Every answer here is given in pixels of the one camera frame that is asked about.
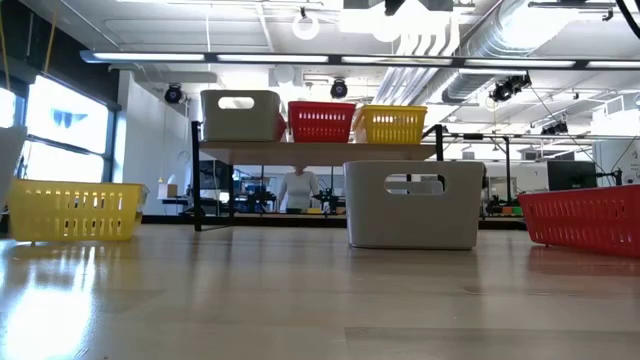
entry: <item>fluorescent light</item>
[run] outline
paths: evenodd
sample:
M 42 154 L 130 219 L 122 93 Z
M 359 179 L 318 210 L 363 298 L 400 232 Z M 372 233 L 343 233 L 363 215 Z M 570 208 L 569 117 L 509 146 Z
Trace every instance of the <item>fluorescent light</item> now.
M 573 60 L 534 60 L 534 59 L 467 59 L 465 65 L 468 66 L 496 66 L 496 67 L 563 67 L 570 68 L 575 65 Z
M 342 62 L 346 64 L 388 64 L 388 65 L 451 65 L 451 59 L 422 58 L 412 56 L 343 56 Z
M 94 53 L 93 57 L 105 61 L 204 61 L 204 54 L 163 53 Z
M 328 63 L 329 57 L 324 55 L 253 55 L 223 54 L 218 55 L 220 62 L 262 62 L 262 63 Z
M 510 76 L 524 76 L 527 74 L 526 70 L 502 70 L 502 69 L 460 69 L 460 74 L 464 75 L 510 75 Z
M 588 68 L 601 67 L 601 68 L 640 68 L 640 61 L 589 61 Z

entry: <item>wooden shelf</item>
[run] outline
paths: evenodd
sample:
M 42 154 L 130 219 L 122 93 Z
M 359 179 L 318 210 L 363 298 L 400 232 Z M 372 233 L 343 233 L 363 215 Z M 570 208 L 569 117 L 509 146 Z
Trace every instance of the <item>wooden shelf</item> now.
M 342 166 L 357 160 L 425 160 L 433 145 L 218 142 L 200 143 L 200 151 L 231 165 Z

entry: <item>ceiling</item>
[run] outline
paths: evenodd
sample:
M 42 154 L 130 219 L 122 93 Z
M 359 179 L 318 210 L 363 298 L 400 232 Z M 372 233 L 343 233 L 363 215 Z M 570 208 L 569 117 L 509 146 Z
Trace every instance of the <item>ceiling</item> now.
M 40 16 L 51 19 L 56 1 L 21 0 Z M 295 6 L 281 7 L 247 4 L 229 6 L 188 6 L 154 3 L 130 3 L 117 0 L 63 0 L 59 7 L 58 26 L 87 47 L 94 50 L 129 51 L 213 51 L 213 52 L 284 52 L 284 53 L 354 53 L 388 54 L 397 50 L 399 42 L 378 41 L 371 34 L 340 31 L 342 0 L 323 1 L 308 6 L 308 13 L 316 16 L 320 32 L 313 40 L 301 40 L 292 31 L 292 21 L 298 10 Z M 461 34 L 494 4 L 494 0 L 475 1 L 475 10 L 461 16 Z M 603 22 L 604 12 L 581 12 L 557 36 L 538 48 L 532 56 L 540 57 L 640 57 L 638 40 L 620 13 Z M 269 66 L 233 65 L 165 65 L 149 66 L 147 71 L 215 72 L 229 88 L 266 87 Z M 325 74 L 347 79 L 349 94 L 373 97 L 382 81 L 383 68 L 302 67 L 305 74 Z M 544 119 L 555 112 L 581 103 L 568 112 L 574 131 L 588 130 L 591 111 L 602 102 L 588 99 L 607 99 L 621 90 L 640 89 L 640 72 L 558 72 L 532 71 L 532 91 L 515 97 L 509 104 L 490 111 L 484 106 L 486 94 L 478 93 L 471 103 L 478 106 L 450 107 L 430 105 L 433 121 L 451 119 L 451 126 L 470 131 L 495 130 L 509 126 L 510 130 L 525 131 L 532 121 Z M 305 88 L 311 100 L 327 100 L 330 83 L 313 83 Z M 190 87 L 198 91 L 207 84 Z M 574 94 L 580 93 L 574 100 Z

